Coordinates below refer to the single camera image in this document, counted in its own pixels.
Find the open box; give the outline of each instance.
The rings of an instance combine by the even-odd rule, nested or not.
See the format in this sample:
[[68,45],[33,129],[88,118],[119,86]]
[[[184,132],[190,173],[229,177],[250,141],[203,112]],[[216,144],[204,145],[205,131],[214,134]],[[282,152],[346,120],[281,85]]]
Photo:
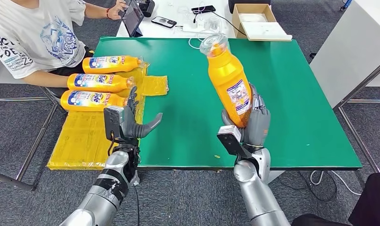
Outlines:
[[268,4],[234,5],[233,25],[236,38],[247,38],[250,41],[290,41],[293,36],[285,33],[276,21]]

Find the robotic arm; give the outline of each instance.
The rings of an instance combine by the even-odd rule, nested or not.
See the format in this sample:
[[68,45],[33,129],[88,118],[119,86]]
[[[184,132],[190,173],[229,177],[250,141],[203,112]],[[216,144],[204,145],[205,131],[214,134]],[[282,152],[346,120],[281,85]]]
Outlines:
[[[262,97],[251,85],[252,111],[246,128],[238,129],[227,112],[222,111],[226,126],[218,138],[229,154],[236,155],[234,176],[238,181],[248,216],[253,226],[290,226],[267,185],[270,154],[263,146],[270,124],[270,113]],[[110,106],[104,110],[106,137],[114,147],[105,168],[90,188],[80,206],[60,226],[109,226],[129,187],[139,183],[139,141],[149,134],[162,119],[162,114],[146,124],[135,122],[136,87],[131,90],[128,105]]]
[[135,122],[137,88],[134,87],[125,107],[109,106],[104,109],[106,137],[114,147],[105,167],[90,188],[79,207],[60,226],[109,226],[118,211],[129,187],[139,184],[137,165],[139,163],[139,140],[147,136],[162,119],[162,113],[155,119],[140,125]]
[[270,113],[255,86],[250,86],[252,111],[247,126],[239,130],[227,112],[222,110],[222,120],[226,126],[219,129],[217,137],[229,154],[237,156],[234,177],[240,185],[251,225],[290,226],[267,184],[270,153],[263,144],[268,134]]

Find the orange detergent bottle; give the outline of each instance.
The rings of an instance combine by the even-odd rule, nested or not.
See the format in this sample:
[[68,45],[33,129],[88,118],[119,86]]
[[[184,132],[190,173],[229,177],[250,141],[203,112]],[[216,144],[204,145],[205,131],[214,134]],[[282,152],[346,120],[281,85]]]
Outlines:
[[82,68],[86,74],[108,74],[114,72],[129,72],[142,64],[133,56],[103,56],[83,59]]
[[124,78],[114,74],[72,74],[68,78],[68,88],[94,92],[120,92],[135,85],[133,77]]
[[110,105],[126,106],[127,98],[112,93],[68,90],[61,97],[61,106],[67,111],[102,112]]
[[207,56],[208,74],[223,107],[238,127],[245,127],[251,113],[251,88],[240,61],[228,50],[223,34],[205,38],[200,51]]

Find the green table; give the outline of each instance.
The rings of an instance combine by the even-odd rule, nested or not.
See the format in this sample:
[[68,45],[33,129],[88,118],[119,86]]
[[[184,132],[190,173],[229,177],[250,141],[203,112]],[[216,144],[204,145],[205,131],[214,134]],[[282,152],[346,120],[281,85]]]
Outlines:
[[[104,37],[95,56],[132,55],[150,63],[148,75],[167,75],[166,96],[147,97],[143,122],[162,123],[141,140],[141,167],[233,167],[216,137],[222,104],[207,74],[206,56],[188,39]],[[272,170],[356,170],[358,160],[297,42],[230,39],[231,52],[271,112],[265,146]]]

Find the tablet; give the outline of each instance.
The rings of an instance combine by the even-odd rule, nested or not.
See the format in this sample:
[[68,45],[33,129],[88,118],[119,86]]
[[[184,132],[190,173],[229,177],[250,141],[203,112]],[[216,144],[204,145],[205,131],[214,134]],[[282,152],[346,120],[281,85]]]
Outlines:
[[130,0],[128,7],[124,10],[122,21],[125,24],[130,37],[140,37],[141,33],[139,25],[142,22],[144,15],[136,3],[136,0]]

